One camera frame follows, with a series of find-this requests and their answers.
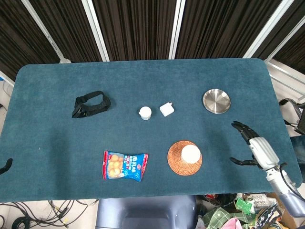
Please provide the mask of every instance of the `white power adapter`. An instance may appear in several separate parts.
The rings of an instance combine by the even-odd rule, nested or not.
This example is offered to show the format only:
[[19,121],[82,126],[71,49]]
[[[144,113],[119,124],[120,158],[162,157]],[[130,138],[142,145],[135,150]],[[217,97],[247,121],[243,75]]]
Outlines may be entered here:
[[170,115],[171,113],[173,113],[175,111],[172,107],[172,104],[173,103],[166,103],[166,104],[160,106],[160,111],[162,112],[164,117]]

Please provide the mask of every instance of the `food package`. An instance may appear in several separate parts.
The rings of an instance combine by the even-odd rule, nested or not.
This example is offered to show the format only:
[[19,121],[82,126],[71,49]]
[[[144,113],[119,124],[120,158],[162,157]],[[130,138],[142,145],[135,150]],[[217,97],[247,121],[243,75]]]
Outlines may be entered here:
[[147,163],[148,154],[124,155],[105,151],[103,159],[103,179],[134,179],[141,181]]

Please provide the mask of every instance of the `black belt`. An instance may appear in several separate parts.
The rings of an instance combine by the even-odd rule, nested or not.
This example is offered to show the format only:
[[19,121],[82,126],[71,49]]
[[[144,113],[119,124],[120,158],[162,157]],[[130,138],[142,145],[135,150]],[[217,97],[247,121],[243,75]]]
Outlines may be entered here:
[[[96,97],[98,95],[103,95],[103,101],[100,104],[93,106],[86,106],[86,103],[89,99]],[[74,111],[72,113],[72,118],[84,118],[89,117],[100,112],[107,111],[111,106],[110,99],[104,94],[104,92],[97,91],[91,92],[81,97],[77,97],[75,100]]]

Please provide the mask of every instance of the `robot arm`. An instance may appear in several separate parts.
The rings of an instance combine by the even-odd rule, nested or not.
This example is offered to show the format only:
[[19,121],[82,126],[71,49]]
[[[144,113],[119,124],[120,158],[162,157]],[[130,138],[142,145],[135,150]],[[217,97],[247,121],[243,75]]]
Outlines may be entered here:
[[279,158],[263,137],[260,137],[254,130],[248,126],[234,121],[232,126],[236,128],[249,145],[252,151],[253,160],[239,161],[233,157],[232,162],[237,165],[257,165],[260,169],[266,171],[266,179],[274,189],[274,192],[280,197],[281,201],[293,217],[305,217],[305,199],[295,188],[287,173],[282,170]]

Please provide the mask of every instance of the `white cup on coaster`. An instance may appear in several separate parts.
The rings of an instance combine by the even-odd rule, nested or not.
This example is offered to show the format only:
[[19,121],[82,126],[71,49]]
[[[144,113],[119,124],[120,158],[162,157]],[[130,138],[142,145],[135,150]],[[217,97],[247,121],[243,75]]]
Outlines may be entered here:
[[197,146],[187,145],[181,151],[181,159],[185,163],[194,164],[199,161],[201,156],[200,149]]
[[144,106],[140,109],[139,115],[143,120],[148,120],[151,118],[152,110],[149,107]]

